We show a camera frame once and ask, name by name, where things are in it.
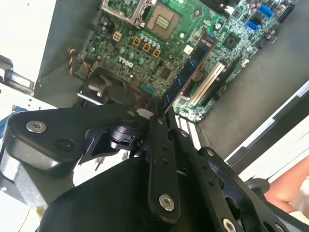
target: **blue ram module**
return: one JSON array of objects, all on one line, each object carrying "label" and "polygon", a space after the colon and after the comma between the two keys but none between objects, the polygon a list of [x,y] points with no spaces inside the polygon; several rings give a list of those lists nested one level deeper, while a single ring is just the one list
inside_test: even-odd
[{"label": "blue ram module", "polygon": [[274,12],[268,6],[265,5],[261,5],[258,9],[258,12],[265,18],[271,18],[274,15]]},{"label": "blue ram module", "polygon": [[191,77],[203,64],[216,44],[217,40],[207,33],[199,40],[188,59],[176,74],[174,81],[162,96],[165,113],[172,106],[181,91],[190,83]]},{"label": "blue ram module", "polygon": [[248,28],[250,28],[253,31],[259,30],[259,25],[254,23],[252,20],[249,20],[246,25]]}]

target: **dell logo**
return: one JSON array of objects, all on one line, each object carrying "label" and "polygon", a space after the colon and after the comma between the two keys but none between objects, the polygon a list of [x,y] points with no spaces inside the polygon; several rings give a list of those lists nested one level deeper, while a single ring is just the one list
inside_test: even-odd
[{"label": "dell logo", "polygon": [[133,63],[127,61],[126,59],[124,59],[124,58],[122,58],[122,57],[119,57],[119,62],[121,62],[121,63],[124,64],[124,65],[129,66],[130,68],[133,68],[133,65],[134,65]]}]

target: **pci slot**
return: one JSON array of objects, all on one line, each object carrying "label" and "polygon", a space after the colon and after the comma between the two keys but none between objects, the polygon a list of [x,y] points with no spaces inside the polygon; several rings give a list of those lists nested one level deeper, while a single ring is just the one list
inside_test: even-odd
[{"label": "pci slot", "polygon": [[209,75],[205,78],[203,83],[198,87],[196,92],[191,97],[190,103],[192,105],[196,105],[199,103],[199,101],[202,99],[206,91],[210,88],[212,83],[215,81],[215,79],[218,77],[218,75],[222,72],[222,70],[225,68],[225,65],[218,62],[212,71],[209,73]]},{"label": "pci slot", "polygon": [[176,74],[171,85],[165,90],[162,96],[165,113],[172,106],[180,93],[189,85],[191,77],[198,71],[205,59],[216,46],[217,40],[208,34],[204,34],[199,40],[189,58]]}]

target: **motherboard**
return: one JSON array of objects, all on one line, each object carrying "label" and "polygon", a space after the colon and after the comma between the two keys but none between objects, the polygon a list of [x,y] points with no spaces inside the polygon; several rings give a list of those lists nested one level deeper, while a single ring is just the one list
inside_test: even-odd
[{"label": "motherboard", "polygon": [[85,62],[162,97],[203,35],[216,45],[173,102],[199,122],[252,56],[277,38],[288,0],[103,0]]}]

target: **screw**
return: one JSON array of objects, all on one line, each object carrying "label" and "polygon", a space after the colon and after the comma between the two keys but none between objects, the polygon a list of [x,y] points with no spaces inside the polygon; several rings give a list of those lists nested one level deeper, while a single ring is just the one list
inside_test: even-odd
[{"label": "screw", "polygon": [[40,121],[30,121],[26,124],[26,128],[28,131],[33,133],[43,133],[46,131],[46,125]]},{"label": "screw", "polygon": [[163,121],[159,118],[157,118],[157,122],[160,123],[160,124],[163,124]]},{"label": "screw", "polygon": [[275,224],[276,228],[278,229],[279,232],[284,232],[282,227],[279,224]]},{"label": "screw", "polygon": [[161,207],[164,208],[168,212],[173,211],[175,208],[175,203],[173,199],[167,194],[162,194],[159,197],[159,202],[160,202]]},{"label": "screw", "polygon": [[188,137],[187,132],[185,132],[185,131],[183,131],[183,130],[182,130],[182,132],[181,132],[181,133],[182,133],[182,135],[183,135],[184,137]]},{"label": "screw", "polygon": [[210,150],[208,150],[207,153],[208,153],[208,155],[210,155],[210,156],[213,156],[213,155],[214,155],[213,152],[210,151]]},{"label": "screw", "polygon": [[131,111],[131,110],[128,110],[127,113],[128,113],[129,115],[131,115],[131,116],[135,116],[135,113],[134,113],[133,111]]},{"label": "screw", "polygon": [[227,232],[236,232],[234,224],[229,219],[224,218],[222,223]]}]

